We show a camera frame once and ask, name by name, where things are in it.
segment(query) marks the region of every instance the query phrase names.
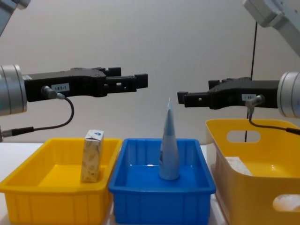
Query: yellow plastic bin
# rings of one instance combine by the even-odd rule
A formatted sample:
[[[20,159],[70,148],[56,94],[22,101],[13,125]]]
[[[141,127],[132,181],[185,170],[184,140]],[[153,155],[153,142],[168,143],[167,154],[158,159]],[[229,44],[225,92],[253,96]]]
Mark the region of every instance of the yellow plastic bin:
[[[1,182],[12,223],[101,223],[111,200],[108,181],[122,140],[104,139],[97,183],[80,182],[83,144],[83,138],[50,139]]]
[[[257,124],[297,128],[281,120]],[[230,225],[299,225],[299,211],[277,211],[282,194],[300,194],[300,136],[258,128],[248,120],[209,120],[207,160],[217,186],[217,198]],[[257,131],[258,142],[230,142],[230,131]],[[225,157],[239,157],[253,176],[241,174]]]

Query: toothpaste tube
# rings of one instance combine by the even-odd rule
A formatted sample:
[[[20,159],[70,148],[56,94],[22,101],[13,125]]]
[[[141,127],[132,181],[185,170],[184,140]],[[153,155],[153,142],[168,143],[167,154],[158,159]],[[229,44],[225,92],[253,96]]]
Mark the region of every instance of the toothpaste tube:
[[[84,139],[81,182],[97,182],[104,132],[89,130]]]
[[[179,156],[175,136],[173,108],[169,99],[167,117],[159,157],[159,176],[165,180],[179,178]]]

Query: small carton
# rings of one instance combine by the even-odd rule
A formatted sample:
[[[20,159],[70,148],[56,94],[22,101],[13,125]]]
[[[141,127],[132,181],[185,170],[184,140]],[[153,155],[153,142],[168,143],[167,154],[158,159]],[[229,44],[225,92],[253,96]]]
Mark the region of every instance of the small carton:
[[[84,139],[81,182],[97,182],[104,132],[89,130]]]

